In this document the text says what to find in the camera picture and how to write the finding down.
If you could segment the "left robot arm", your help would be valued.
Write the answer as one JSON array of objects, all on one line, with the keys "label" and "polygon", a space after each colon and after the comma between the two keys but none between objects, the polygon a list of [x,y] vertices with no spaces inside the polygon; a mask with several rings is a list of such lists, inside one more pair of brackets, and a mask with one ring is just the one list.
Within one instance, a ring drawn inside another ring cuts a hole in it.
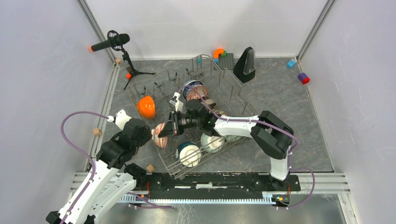
[{"label": "left robot arm", "polygon": [[47,215],[49,224],[93,224],[129,190],[146,186],[146,170],[125,164],[152,138],[149,126],[123,109],[103,118],[120,132],[101,145],[96,159],[88,158],[92,166],[88,175],[64,207]]}]

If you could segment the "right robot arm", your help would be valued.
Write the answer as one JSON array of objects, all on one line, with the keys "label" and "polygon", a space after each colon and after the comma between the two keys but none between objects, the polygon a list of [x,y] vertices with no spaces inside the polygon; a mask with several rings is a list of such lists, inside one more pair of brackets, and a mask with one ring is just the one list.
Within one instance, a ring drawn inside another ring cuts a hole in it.
[{"label": "right robot arm", "polygon": [[269,111],[252,117],[229,117],[216,113],[197,99],[185,105],[186,113],[171,111],[169,120],[159,132],[160,138],[181,135],[185,129],[199,127],[209,136],[241,136],[252,138],[270,157],[270,185],[284,189],[290,175],[289,151],[297,144],[293,129]]}]

